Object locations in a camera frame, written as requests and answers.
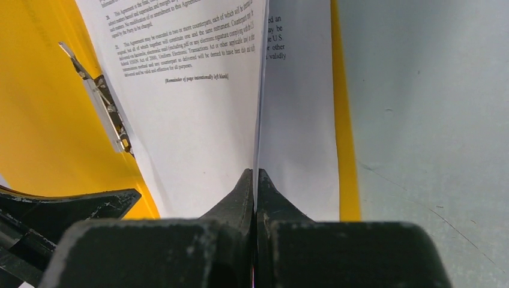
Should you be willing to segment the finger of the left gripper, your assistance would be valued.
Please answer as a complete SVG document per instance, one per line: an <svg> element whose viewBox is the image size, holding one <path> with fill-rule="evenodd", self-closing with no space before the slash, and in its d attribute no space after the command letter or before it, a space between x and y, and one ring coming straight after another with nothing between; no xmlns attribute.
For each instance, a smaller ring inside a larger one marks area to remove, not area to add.
<svg viewBox="0 0 509 288"><path fill-rule="evenodd" d="M38 286L69 227L90 219L121 219L140 198L132 188L43 197L1 187L1 287Z"/></svg>

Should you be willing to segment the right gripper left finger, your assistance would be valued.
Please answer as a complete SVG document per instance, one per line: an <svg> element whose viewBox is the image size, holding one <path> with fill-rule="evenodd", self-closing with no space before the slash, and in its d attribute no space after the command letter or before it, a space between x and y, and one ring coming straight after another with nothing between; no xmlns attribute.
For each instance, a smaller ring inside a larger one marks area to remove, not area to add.
<svg viewBox="0 0 509 288"><path fill-rule="evenodd" d="M62 237L41 287L250 287L253 172L195 219L86 220Z"/></svg>

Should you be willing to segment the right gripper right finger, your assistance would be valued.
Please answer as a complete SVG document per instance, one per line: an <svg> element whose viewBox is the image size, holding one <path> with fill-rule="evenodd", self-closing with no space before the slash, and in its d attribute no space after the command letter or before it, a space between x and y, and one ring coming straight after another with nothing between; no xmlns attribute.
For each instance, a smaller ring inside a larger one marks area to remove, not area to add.
<svg viewBox="0 0 509 288"><path fill-rule="evenodd" d="M318 222L259 171L258 287L451 287L431 237L409 222Z"/></svg>

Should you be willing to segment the orange plastic folder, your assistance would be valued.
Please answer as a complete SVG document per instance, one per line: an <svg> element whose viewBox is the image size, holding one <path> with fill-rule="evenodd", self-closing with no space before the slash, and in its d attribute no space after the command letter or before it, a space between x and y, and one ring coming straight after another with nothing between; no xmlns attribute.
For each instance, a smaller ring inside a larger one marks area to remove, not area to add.
<svg viewBox="0 0 509 288"><path fill-rule="evenodd" d="M266 2L251 168L256 179L259 171L264 170L259 167L259 152L271 1ZM358 221L360 200L347 106L339 3L329 2L340 188L338 220ZM134 188L142 197L127 217L162 218L134 153L113 149L82 79L58 45L60 41L74 52L92 77L104 76L77 1L1 2L1 181L17 191L46 197Z"/></svg>

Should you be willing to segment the printed paper sheet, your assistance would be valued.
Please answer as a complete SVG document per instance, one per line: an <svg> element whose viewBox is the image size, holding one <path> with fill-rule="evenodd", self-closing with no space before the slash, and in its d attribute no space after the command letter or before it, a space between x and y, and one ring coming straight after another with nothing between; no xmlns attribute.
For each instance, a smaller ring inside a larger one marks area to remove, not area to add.
<svg viewBox="0 0 509 288"><path fill-rule="evenodd" d="M259 167L316 221L339 219L329 1L269 3Z"/></svg>
<svg viewBox="0 0 509 288"><path fill-rule="evenodd" d="M162 218L254 166L266 1L77 1Z"/></svg>

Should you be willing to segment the metal folder clip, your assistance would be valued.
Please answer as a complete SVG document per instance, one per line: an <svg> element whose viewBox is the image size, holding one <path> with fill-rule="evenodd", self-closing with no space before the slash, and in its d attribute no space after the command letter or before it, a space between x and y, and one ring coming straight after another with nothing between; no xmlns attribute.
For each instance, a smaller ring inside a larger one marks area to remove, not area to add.
<svg viewBox="0 0 509 288"><path fill-rule="evenodd" d="M92 77L79 62L74 52L64 42L60 41L58 45L70 58L76 73L82 79L85 90L113 149L116 152L126 152L132 155L132 145L125 129L124 121L113 100L104 76Z"/></svg>

